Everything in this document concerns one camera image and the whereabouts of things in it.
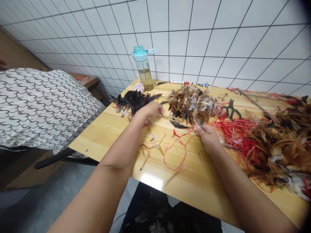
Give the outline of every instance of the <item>red marker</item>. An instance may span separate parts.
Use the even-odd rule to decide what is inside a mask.
[[[189,82],[170,81],[169,83],[189,84]]]

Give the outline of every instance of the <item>white tile wall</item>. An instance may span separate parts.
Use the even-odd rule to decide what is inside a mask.
[[[0,25],[52,69],[119,94],[141,44],[154,79],[311,91],[311,25],[296,0],[0,0]]]

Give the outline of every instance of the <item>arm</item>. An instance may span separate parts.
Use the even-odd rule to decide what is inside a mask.
[[[221,145],[216,131],[207,126],[195,126],[195,132],[210,154],[237,218],[245,232],[297,232],[287,216],[260,191],[239,168]]]
[[[143,125],[148,117],[162,114],[162,105],[157,102],[135,114],[49,233],[109,232],[130,177]]]

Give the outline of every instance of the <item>black pants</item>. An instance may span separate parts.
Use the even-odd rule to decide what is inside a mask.
[[[125,232],[222,232],[221,221],[190,205],[171,207],[167,195],[139,183],[120,230]]]

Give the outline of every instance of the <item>pile of feathers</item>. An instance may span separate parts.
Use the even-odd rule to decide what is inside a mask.
[[[271,187],[287,187],[299,197],[310,200],[311,189],[311,104],[308,96],[290,97],[292,107],[278,111],[276,121],[259,124],[246,140],[256,148],[244,158],[252,161],[246,173]]]
[[[191,125],[194,123],[202,125],[209,122],[210,116],[219,115],[221,112],[218,101],[209,95],[209,88],[202,91],[193,84],[184,85],[177,91],[172,90],[167,99],[168,101],[162,104],[169,103],[169,110],[175,119],[170,122],[176,128],[188,128],[178,122],[178,117]]]
[[[129,120],[131,120],[131,117],[133,117],[139,109],[151,101],[156,100],[161,95],[162,94],[156,94],[151,96],[148,93],[147,95],[142,94],[141,91],[128,91],[124,97],[122,97],[121,94],[118,95],[117,98],[110,95],[111,99],[109,101],[117,105],[117,113],[123,111],[121,117],[124,117],[128,110],[131,109],[131,114],[129,114]]]

